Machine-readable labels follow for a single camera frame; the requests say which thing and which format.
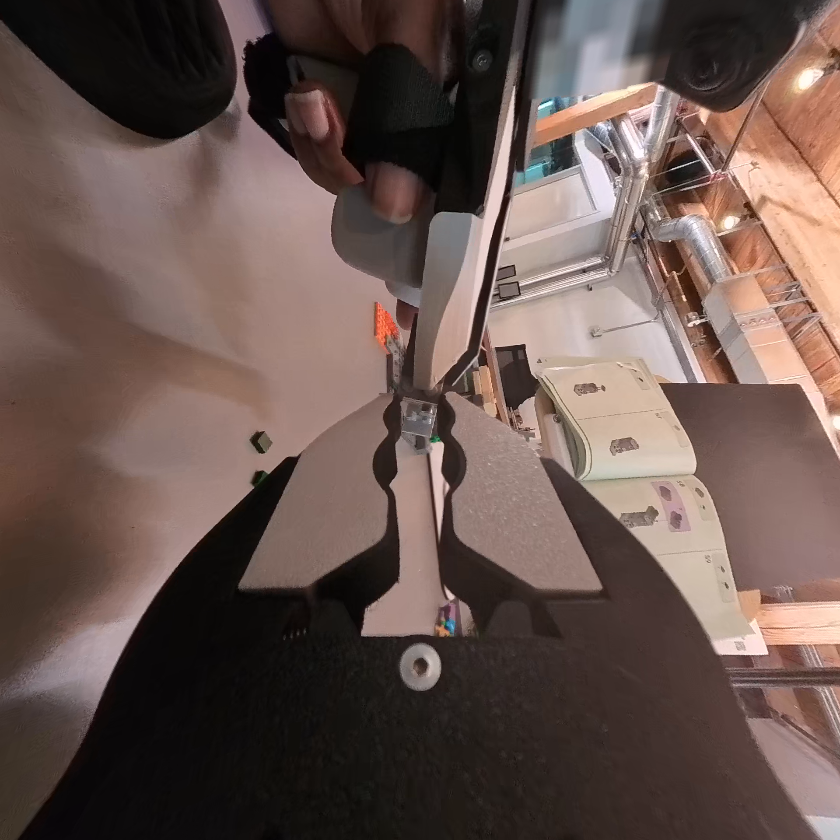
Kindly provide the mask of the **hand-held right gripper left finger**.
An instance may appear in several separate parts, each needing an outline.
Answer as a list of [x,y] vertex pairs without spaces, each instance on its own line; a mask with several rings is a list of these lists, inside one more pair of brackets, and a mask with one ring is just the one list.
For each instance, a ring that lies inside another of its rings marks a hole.
[[368,608],[398,582],[400,536],[392,483],[401,410],[382,394],[300,454],[238,583],[311,615],[342,606],[357,634]]

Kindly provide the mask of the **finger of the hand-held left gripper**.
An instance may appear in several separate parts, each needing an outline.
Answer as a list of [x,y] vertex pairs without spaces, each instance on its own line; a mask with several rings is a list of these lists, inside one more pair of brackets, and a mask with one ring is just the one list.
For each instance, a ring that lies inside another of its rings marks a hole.
[[432,392],[461,376],[480,344],[480,296],[489,236],[470,213],[434,215],[415,326],[415,387]]
[[501,198],[494,220],[481,219],[478,255],[475,259],[474,298],[471,303],[469,334],[465,351],[458,357],[445,376],[445,388],[453,389],[455,383],[477,360],[490,311],[490,300],[497,283],[506,225],[509,216],[511,196]]

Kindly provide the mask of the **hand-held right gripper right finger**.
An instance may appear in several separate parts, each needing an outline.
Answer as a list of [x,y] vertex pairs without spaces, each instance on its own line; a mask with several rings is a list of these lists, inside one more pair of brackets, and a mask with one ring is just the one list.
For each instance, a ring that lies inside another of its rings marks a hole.
[[552,606],[597,602],[604,592],[540,457],[452,392],[440,399],[439,432],[444,587],[480,634],[558,634]]

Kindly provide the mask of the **grey brick pillar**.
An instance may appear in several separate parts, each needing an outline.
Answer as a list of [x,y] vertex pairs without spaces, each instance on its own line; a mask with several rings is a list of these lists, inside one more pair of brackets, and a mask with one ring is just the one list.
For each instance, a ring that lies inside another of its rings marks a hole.
[[416,455],[427,456],[438,441],[438,400],[401,397],[401,437]]

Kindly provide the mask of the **black quilted elbow pad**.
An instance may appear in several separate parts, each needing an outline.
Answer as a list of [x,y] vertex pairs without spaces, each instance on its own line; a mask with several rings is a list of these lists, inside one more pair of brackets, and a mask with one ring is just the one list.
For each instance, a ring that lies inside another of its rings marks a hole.
[[235,94],[235,47],[216,1],[2,1],[1,18],[73,91],[145,137],[185,137]]

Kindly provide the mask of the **person's left hand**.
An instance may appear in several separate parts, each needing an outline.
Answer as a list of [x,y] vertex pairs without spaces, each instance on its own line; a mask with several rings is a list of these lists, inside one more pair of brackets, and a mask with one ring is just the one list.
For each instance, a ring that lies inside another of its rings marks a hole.
[[[275,1],[268,9],[280,42],[293,55],[357,64],[381,44],[408,48],[440,87],[454,83],[463,54],[464,4],[448,1]],[[413,172],[372,162],[360,174],[343,156],[346,127],[334,94],[301,80],[285,97],[290,142],[308,178],[338,195],[361,184],[379,218],[405,224],[430,190]]]

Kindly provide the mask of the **grey baseplate brick building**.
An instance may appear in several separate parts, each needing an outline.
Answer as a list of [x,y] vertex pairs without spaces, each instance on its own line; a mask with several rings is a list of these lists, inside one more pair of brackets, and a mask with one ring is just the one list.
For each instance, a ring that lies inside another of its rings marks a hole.
[[[385,354],[385,391],[393,394],[401,383],[402,367],[407,354],[406,340],[391,313],[379,302],[374,304],[373,324],[374,338]],[[453,382],[450,390],[478,406],[490,417],[511,427],[502,393],[500,370],[489,330],[485,329],[477,357]]]

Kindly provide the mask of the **pale green instruction book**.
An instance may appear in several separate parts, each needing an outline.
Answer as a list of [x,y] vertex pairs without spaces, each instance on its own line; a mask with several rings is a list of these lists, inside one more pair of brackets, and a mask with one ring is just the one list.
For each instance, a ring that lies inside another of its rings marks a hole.
[[557,357],[534,376],[543,449],[656,558],[718,654],[766,655],[695,449],[646,363]]

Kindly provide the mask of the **silver ventilation duct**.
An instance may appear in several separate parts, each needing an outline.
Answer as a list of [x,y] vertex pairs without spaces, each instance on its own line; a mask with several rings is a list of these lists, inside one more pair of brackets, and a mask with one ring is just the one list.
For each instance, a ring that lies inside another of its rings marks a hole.
[[623,267],[637,217],[642,216],[651,239],[661,243],[685,242],[710,281],[726,280],[732,275],[728,257],[711,221],[696,214],[666,217],[648,191],[648,181],[665,148],[678,105],[678,94],[656,86],[645,136],[639,133],[627,113],[606,124],[606,135],[621,172],[604,257],[610,274]]

